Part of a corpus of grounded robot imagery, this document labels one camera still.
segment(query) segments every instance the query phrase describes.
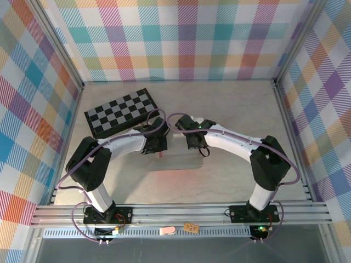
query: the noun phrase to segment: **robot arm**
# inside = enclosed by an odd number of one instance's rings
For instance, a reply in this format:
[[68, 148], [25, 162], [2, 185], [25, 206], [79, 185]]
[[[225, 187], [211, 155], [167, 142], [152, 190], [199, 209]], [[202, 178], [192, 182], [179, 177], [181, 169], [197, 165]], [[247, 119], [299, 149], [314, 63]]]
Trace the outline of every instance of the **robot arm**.
[[[152, 125], [146, 125], [131, 130], [129, 134], [136, 134], [153, 130], [162, 123], [159, 117]], [[239, 139], [234, 139], [224, 133], [215, 133], [200, 131], [195, 133], [184, 133], [189, 149], [204, 148], [204, 147], [217, 147], [231, 152], [235, 155], [242, 157], [250, 162], [253, 172], [253, 177], [256, 182], [254, 192], [247, 202], [248, 215], [258, 220], [265, 208], [268, 206], [270, 199], [276, 190], [279, 182], [284, 178], [290, 165], [283, 160], [276, 153], [271, 152], [262, 146], [251, 144], [251, 141], [266, 144], [279, 152], [284, 153], [278, 141], [272, 137], [267, 136], [265, 139], [252, 138], [244, 136], [233, 131], [229, 131], [215, 122], [204, 120], [200, 124], [193, 121], [193, 119], [185, 115], [178, 120], [175, 125], [180, 130], [194, 130], [194, 129], [215, 129], [236, 134], [241, 137], [249, 139], [249, 142], [244, 142]], [[115, 140], [99, 149], [94, 159], [85, 161], [71, 177], [75, 182], [81, 185], [92, 201], [92, 206], [97, 210], [105, 222], [109, 222], [116, 214], [115, 203], [108, 195], [106, 188], [103, 184], [105, 174], [109, 162], [118, 156], [125, 155], [133, 151], [143, 150], [144, 154], [160, 152], [167, 149], [166, 135], [168, 127], [166, 124], [157, 132], [147, 136], [129, 136], [123, 139]], [[94, 140], [91, 137], [84, 138], [79, 145], [76, 152], [66, 166], [68, 172], [77, 163], [79, 163], [92, 149], [104, 143], [104, 140]]]
[[[180, 118], [175, 126], [180, 130], [210, 128], [222, 130], [224, 132], [226, 131], [247, 138], [249, 141], [266, 144], [285, 155], [278, 141], [272, 136], [267, 136], [265, 139], [253, 138], [227, 130], [219, 124], [209, 120], [204, 120], [199, 124], [188, 115], [184, 115]], [[186, 136], [189, 149], [204, 148], [208, 146], [217, 147], [238, 155], [251, 163], [256, 185], [253, 194], [247, 202], [247, 212], [250, 217], [254, 219], [259, 218], [262, 211], [268, 206], [278, 184], [290, 169], [290, 165], [276, 153], [273, 153], [264, 147], [235, 139], [224, 133], [219, 134], [212, 131], [204, 131], [198, 133], [184, 133], [184, 135]]]
[[[109, 163], [119, 156], [134, 151], [143, 150], [143, 154], [148, 154], [167, 150], [166, 135], [168, 127], [166, 123], [156, 133], [143, 135], [144, 132], [159, 127], [161, 123], [162, 118], [158, 117], [152, 125], [137, 127], [129, 131], [127, 133], [130, 135], [129, 137], [111, 141], [92, 156], [92, 161], [85, 161], [83, 165], [72, 173], [72, 179], [86, 191], [91, 200], [91, 205], [101, 214], [106, 222], [115, 215], [115, 203], [103, 184]], [[109, 141], [109, 139], [95, 140], [91, 137], [84, 138], [69, 160], [66, 171], [69, 172], [92, 149], [106, 141]]]

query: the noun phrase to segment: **chessboard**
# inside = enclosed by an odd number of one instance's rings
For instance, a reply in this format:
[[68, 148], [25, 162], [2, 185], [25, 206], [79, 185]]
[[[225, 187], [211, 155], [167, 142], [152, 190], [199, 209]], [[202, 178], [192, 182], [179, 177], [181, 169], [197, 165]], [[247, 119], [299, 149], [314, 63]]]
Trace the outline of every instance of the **chessboard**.
[[[95, 139], [104, 139], [146, 121], [157, 106], [146, 88], [84, 113]], [[158, 116], [155, 111], [150, 118]]]

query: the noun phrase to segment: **pink eraser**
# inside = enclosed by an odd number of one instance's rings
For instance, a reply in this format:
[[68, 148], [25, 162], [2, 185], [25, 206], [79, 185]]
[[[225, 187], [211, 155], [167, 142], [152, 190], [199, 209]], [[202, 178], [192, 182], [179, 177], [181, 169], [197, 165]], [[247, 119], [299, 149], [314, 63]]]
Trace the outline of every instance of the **pink eraser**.
[[174, 226], [160, 228], [160, 236], [173, 235], [175, 233], [176, 233], [176, 228]]

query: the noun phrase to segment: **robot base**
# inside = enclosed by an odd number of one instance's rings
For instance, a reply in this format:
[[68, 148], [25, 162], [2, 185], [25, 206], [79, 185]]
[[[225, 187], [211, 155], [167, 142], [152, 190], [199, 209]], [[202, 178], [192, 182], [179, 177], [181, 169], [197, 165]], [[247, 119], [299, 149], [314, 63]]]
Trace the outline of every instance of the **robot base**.
[[132, 223], [132, 217], [133, 217], [133, 208], [132, 207], [116, 207], [115, 208], [115, 215], [109, 220], [109, 222], [106, 222], [104, 218], [101, 216], [99, 212], [97, 212], [94, 208], [92, 207], [87, 207], [85, 210], [85, 216], [83, 220], [83, 224], [85, 225], [105, 225], [105, 224], [110, 224], [110, 225], [124, 225], [124, 219], [126, 219], [126, 225]]
[[229, 214], [232, 223], [270, 223], [271, 220], [277, 223], [280, 221], [277, 207], [273, 204], [268, 205], [257, 220], [249, 215], [246, 205], [231, 205]]

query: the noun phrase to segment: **plaid wall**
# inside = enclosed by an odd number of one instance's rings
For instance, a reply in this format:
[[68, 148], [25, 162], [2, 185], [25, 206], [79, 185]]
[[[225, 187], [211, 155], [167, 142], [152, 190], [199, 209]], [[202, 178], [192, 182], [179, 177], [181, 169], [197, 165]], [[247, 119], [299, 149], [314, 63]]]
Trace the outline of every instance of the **plaid wall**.
[[272, 78], [308, 2], [42, 0], [87, 81]]
[[329, 0], [283, 81], [319, 201], [351, 262], [351, 1]]
[[311, 9], [312, 9], [312, 6], [314, 4], [315, 0], [309, 0], [308, 1], [308, 4], [306, 5], [305, 7], [305, 10], [303, 11], [301, 17], [300, 17], [300, 20], [299, 22], [297, 23], [296, 27], [295, 27], [295, 30], [293, 32], [293, 34], [291, 35], [290, 39], [289, 39], [289, 42], [284, 50], [284, 53], [282, 54], [280, 60], [279, 60], [279, 63], [278, 63], [278, 66], [276, 67], [275, 69], [275, 72], [274, 72], [274, 76], [273, 78], [277, 78], [279, 72], [280, 72], [280, 69], [282, 67], [282, 65], [284, 64], [285, 60], [286, 60], [286, 56], [289, 54], [289, 52], [291, 51], [292, 47], [293, 47], [293, 44], [294, 44], [294, 41], [296, 39], [296, 37], [298, 36], [300, 30], [302, 29], [305, 21], [306, 21], [306, 18], [308, 17]]
[[25, 0], [0, 0], [0, 262], [21, 257], [78, 89]]

